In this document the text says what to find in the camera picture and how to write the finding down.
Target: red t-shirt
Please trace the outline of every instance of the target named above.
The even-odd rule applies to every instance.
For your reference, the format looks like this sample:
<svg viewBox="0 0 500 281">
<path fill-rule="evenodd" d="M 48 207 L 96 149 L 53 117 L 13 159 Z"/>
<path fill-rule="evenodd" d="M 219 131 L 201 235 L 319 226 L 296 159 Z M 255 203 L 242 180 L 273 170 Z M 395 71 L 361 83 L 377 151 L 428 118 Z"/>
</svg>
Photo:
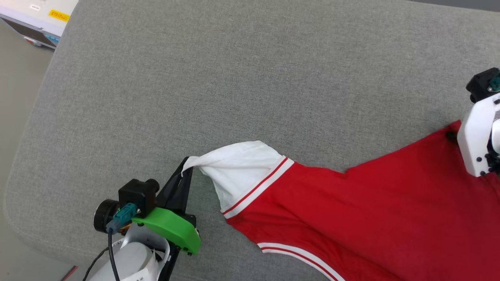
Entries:
<svg viewBox="0 0 500 281">
<path fill-rule="evenodd" d="M 213 179 L 227 223 L 264 253 L 293 256 L 329 280 L 499 281 L 500 184 L 466 172 L 446 137 L 459 127 L 345 173 L 301 165 L 259 141 L 185 168 Z"/>
</svg>

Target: gray cushion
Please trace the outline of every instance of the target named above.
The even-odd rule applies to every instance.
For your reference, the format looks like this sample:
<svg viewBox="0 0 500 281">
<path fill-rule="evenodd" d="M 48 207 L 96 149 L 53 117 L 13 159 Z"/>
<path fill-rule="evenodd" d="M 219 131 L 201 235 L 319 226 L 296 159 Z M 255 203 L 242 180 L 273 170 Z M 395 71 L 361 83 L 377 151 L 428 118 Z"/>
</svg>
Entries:
<svg viewBox="0 0 500 281">
<path fill-rule="evenodd" d="M 132 178 L 164 184 L 185 156 L 261 140 L 343 171 L 460 119 L 465 84 L 500 65 L 498 26 L 498 13 L 402 0 L 82 0 L 24 132 L 5 215 L 26 244 L 87 266 L 106 247 L 93 229 L 99 203 Z M 324 279 L 227 225 L 200 172 L 188 212 L 202 246 L 173 280 Z"/>
</svg>

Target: teal connector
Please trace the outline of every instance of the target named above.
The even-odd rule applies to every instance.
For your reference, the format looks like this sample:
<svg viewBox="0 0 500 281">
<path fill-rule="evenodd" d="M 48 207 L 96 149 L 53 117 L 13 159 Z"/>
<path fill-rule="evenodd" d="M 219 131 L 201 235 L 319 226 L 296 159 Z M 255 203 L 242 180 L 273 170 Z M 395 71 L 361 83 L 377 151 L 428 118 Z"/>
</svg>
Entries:
<svg viewBox="0 0 500 281">
<path fill-rule="evenodd" d="M 500 91 L 500 73 L 489 81 L 489 86 L 493 92 Z"/>
<path fill-rule="evenodd" d="M 126 223 L 130 222 L 137 214 L 135 204 L 127 203 L 113 216 L 113 220 L 106 224 L 106 231 L 111 234 L 117 233 Z"/>
<path fill-rule="evenodd" d="M 123 206 L 117 213 L 114 214 L 113 220 L 117 220 L 120 226 L 123 227 L 126 223 L 130 222 L 133 217 L 137 214 L 137 208 L 135 204 L 127 203 Z"/>
</svg>

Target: white stripe trim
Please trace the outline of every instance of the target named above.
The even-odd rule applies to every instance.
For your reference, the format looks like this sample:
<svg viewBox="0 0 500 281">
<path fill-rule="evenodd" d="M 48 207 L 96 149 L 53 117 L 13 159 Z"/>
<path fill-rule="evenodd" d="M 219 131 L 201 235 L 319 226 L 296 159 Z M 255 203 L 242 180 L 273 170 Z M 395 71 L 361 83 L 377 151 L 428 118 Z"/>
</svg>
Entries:
<svg viewBox="0 0 500 281">
<path fill-rule="evenodd" d="M 283 160 L 280 160 L 276 166 L 279 166 Z M 257 189 L 255 189 L 253 192 L 252 190 L 261 183 L 261 181 L 257 182 L 255 185 L 253 185 L 251 188 L 248 190 L 251 192 L 248 197 L 246 197 L 243 201 L 238 203 L 241 198 L 244 198 L 248 193 L 245 193 L 239 200 L 236 201 L 236 207 L 234 207 L 232 210 L 228 211 L 227 213 L 224 214 L 224 218 L 229 219 L 237 214 L 239 214 L 241 211 L 243 211 L 250 203 L 252 203 L 259 195 L 261 195 L 269 186 L 271 186 L 277 179 L 279 179 L 295 162 L 291 159 L 286 159 L 285 162 L 279 167 L 278 170 L 276 170 L 272 176 L 270 176 L 266 181 L 264 181 Z M 231 209 L 234 206 L 232 204 L 231 206 L 225 208 L 226 210 Z"/>
<path fill-rule="evenodd" d="M 222 208 L 220 211 L 224 213 L 225 211 L 231 209 L 236 203 L 238 203 L 242 198 L 247 196 L 249 192 L 251 192 L 258 184 L 262 182 L 263 179 L 267 178 L 271 173 L 276 170 L 276 168 L 285 160 L 287 159 L 286 156 L 282 155 L 272 166 L 269 168 L 269 172 L 265 174 L 265 176 L 259 178 L 257 181 L 255 181 L 249 188 L 245 190 L 245 193 L 239 195 L 231 204 L 228 204 L 226 207 Z"/>
<path fill-rule="evenodd" d="M 298 247 L 293 247 L 293 246 L 289 246 L 289 245 L 285 245 L 285 244 L 280 244 L 280 243 L 258 243 L 257 246 L 259 246 L 259 248 L 266 248 L 266 247 L 271 247 L 271 248 L 278 248 L 278 249 L 263 249 L 262 250 L 262 253 L 275 253 L 275 254 L 283 254 L 283 255 L 287 255 L 287 256 L 291 256 L 291 257 L 294 257 L 296 259 L 299 259 L 301 261 L 303 261 L 304 263 L 312 266 L 313 268 L 317 269 L 319 272 L 321 272 L 322 274 L 324 274 L 330 281 L 346 281 L 344 278 L 342 278 L 342 276 L 340 274 L 338 274 L 333 268 L 331 268 L 326 262 L 322 261 L 319 257 L 313 255 L 312 253 L 304 250 L 304 249 L 301 249 L 301 248 L 298 248 Z M 325 272 L 323 269 L 321 269 L 321 267 L 317 266 L 316 264 L 314 264 L 313 262 L 310 262 L 309 260 L 301 257 L 306 257 L 308 258 L 309 260 L 313 261 L 314 263 L 320 265 L 321 267 L 323 267 L 328 273 L 330 273 L 332 276 L 334 276 L 336 278 L 333 279 L 327 272 Z"/>
</svg>

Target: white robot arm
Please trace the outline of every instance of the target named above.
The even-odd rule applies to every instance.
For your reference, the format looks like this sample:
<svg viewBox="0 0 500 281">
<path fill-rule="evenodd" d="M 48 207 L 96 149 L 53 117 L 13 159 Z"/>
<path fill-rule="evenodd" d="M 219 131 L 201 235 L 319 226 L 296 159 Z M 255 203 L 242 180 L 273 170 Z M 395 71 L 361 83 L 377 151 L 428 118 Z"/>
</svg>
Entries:
<svg viewBox="0 0 500 281">
<path fill-rule="evenodd" d="M 491 68 L 467 84 L 475 103 L 465 116 L 457 141 L 467 172 L 475 177 L 500 173 L 500 70 Z"/>
</svg>

